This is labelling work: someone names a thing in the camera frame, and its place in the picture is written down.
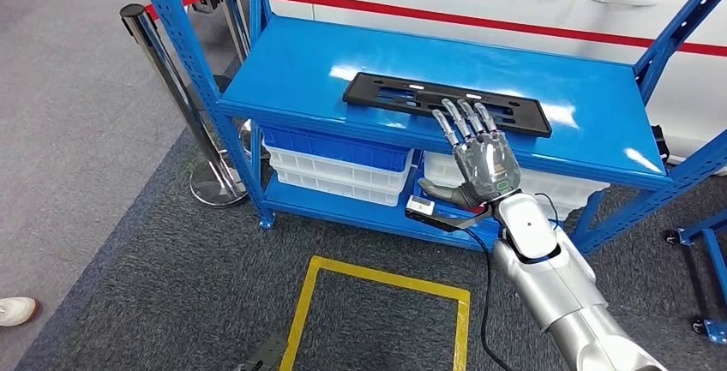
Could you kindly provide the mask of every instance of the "white storage bin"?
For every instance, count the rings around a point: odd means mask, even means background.
[[[275,147],[266,149],[270,152],[270,165],[278,172],[281,183],[384,206],[399,203],[413,155],[411,150],[407,167],[394,172]]]
[[[465,181],[452,155],[440,153],[424,153],[424,176],[433,183],[446,187],[457,187]],[[524,193],[534,195],[545,193],[552,200],[558,211],[558,218],[563,221],[574,209],[581,208],[588,202],[588,197],[596,191],[608,188],[610,184],[584,178],[565,177],[548,172],[522,169],[520,188]],[[535,197],[543,206],[545,214],[555,219],[548,199],[542,195]]]

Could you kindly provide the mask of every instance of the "plastic crate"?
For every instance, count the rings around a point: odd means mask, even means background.
[[[384,206],[396,206],[406,184],[414,150],[406,156],[403,171],[394,172],[269,147],[270,165],[278,181]]]
[[[268,147],[337,159],[381,170],[408,170],[408,147],[339,137],[304,129],[278,129],[261,125]]]
[[[433,183],[446,187],[457,187],[465,181],[454,162],[454,157],[447,154],[425,152],[424,175]],[[520,174],[520,188],[523,192],[530,195],[547,194],[553,200],[560,221],[564,221],[573,210],[585,206],[591,194],[609,186],[610,184],[599,181],[528,169],[522,169]],[[543,208],[545,215],[555,220],[556,214],[548,199],[542,195],[536,195],[535,199]]]

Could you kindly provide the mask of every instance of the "black cable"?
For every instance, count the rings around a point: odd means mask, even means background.
[[[492,266],[490,264],[490,253],[487,250],[487,247],[484,246],[484,242],[470,230],[469,228],[465,228],[464,231],[469,234],[473,240],[479,244],[479,246],[482,248],[484,252],[484,260],[486,261],[487,265],[487,289],[484,291],[484,312],[482,314],[482,325],[480,326],[480,339],[482,340],[482,348],[484,348],[484,352],[487,353],[490,358],[492,358],[492,361],[496,362],[497,365],[499,365],[502,369],[505,371],[513,371],[495,352],[492,351],[492,349],[487,345],[487,317],[490,313],[490,286],[492,285]]]
[[[558,221],[560,221],[560,219],[558,218],[558,210],[556,210],[556,206],[553,204],[553,200],[551,200],[546,193],[535,193],[535,195],[542,195],[543,197],[548,199],[550,206],[553,208],[553,213],[556,215],[556,225],[553,227],[553,230],[558,228]]]

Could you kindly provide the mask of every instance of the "red stripe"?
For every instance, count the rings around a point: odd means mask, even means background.
[[[195,3],[199,0],[183,0],[184,5]],[[514,31],[517,33],[529,33],[538,35],[547,35],[550,37],[558,37],[562,39],[580,39],[584,41],[593,41],[597,43],[630,45],[634,47],[648,47],[652,43],[652,39],[641,37],[631,37],[627,35],[594,33],[589,31],[571,30],[567,28],[535,26],[532,24],[522,24],[519,22],[490,20],[486,18],[471,17],[468,15],[456,15],[439,13],[436,11],[428,11],[425,9],[410,9],[408,7],[399,7],[396,5],[372,3],[362,0],[287,0],[295,3],[308,3],[316,5],[325,5],[339,9],[353,9],[356,11],[366,11],[370,13],[397,15],[401,17],[418,18],[420,20],[441,21],[453,24],[461,24],[464,26],[492,28],[495,30]],[[156,19],[157,16],[151,5],[147,6],[150,15]],[[693,54],[703,54],[708,56],[727,57],[727,46],[684,43],[679,47],[679,51],[689,52]]]

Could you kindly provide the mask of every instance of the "dark gray carpet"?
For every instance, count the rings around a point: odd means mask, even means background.
[[[183,134],[18,370],[231,370],[270,336],[287,336],[312,255],[469,290],[468,369],[498,369],[479,343],[481,253],[288,214],[260,230],[249,203],[213,210],[192,199],[198,159]],[[610,189],[598,216],[632,194]],[[727,179],[711,178],[589,257],[611,313],[673,370],[724,369],[725,347],[694,334],[688,319],[700,304],[718,318],[725,312],[704,249],[685,254],[660,231],[725,205]],[[447,299],[322,272],[295,369],[451,369],[455,312]],[[498,272],[488,331],[514,369],[565,369]]]

